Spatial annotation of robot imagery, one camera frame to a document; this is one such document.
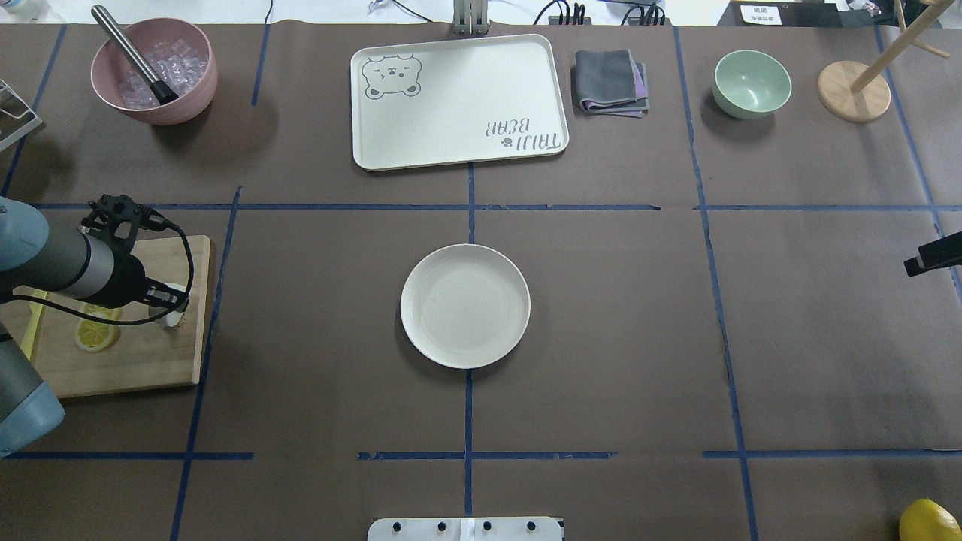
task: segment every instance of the wooden stand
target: wooden stand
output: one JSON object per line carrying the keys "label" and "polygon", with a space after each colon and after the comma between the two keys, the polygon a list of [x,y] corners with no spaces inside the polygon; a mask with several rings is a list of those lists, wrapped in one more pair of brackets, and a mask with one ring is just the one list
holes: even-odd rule
{"label": "wooden stand", "polygon": [[870,122],[882,116],[892,102],[882,70],[927,29],[953,0],[932,4],[878,57],[872,65],[853,61],[829,64],[819,74],[819,99],[835,116],[850,122]]}
{"label": "wooden stand", "polygon": [[[193,287],[188,310],[177,327],[164,328],[158,322],[118,327],[120,335],[113,345],[88,353],[74,344],[80,319],[64,312],[44,308],[40,314],[34,303],[16,301],[0,307],[0,319],[18,343],[33,341],[36,333],[31,362],[59,398],[196,384],[207,328],[211,240],[192,236],[188,242]],[[132,253],[151,278],[187,284],[187,260],[179,238],[137,241]],[[18,288],[17,293],[35,295],[30,288]],[[83,306],[56,294],[49,298],[75,310]],[[120,315],[122,320],[146,317],[147,307],[136,303],[124,306]]]}

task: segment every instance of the white label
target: white label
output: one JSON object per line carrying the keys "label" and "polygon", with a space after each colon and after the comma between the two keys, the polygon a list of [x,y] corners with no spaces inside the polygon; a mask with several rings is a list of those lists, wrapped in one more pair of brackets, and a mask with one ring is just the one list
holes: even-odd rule
{"label": "white label", "polygon": [[742,6],[742,20],[750,24],[781,26],[781,15],[776,6]]}

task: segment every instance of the green bowl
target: green bowl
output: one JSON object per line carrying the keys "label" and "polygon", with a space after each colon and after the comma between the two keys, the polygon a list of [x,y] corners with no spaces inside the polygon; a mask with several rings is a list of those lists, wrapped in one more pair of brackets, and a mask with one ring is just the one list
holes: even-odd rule
{"label": "green bowl", "polygon": [[751,120],[768,116],[785,105],[792,95],[792,79],[776,59],[743,49],[719,60],[712,93],[723,111]]}

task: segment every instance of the white plate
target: white plate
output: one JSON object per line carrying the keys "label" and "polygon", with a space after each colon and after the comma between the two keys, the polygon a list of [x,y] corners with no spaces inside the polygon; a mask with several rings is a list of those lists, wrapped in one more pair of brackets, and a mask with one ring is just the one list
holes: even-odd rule
{"label": "white plate", "polygon": [[368,170],[557,154],[569,133],[551,43],[531,34],[361,49],[351,134]]}
{"label": "white plate", "polygon": [[401,292],[401,322],[421,353],[450,368],[489,365],[518,344],[531,295],[510,259],[482,245],[451,245],[418,263]]}

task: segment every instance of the round wooden base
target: round wooden base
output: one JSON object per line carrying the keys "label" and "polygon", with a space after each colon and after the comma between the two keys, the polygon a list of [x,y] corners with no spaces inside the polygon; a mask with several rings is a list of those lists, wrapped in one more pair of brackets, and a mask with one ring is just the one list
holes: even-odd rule
{"label": "round wooden base", "polygon": [[860,62],[843,60],[822,70],[819,99],[828,111],[850,122],[871,122],[888,111],[892,92],[881,75],[860,92],[850,90],[852,82],[867,68]]}

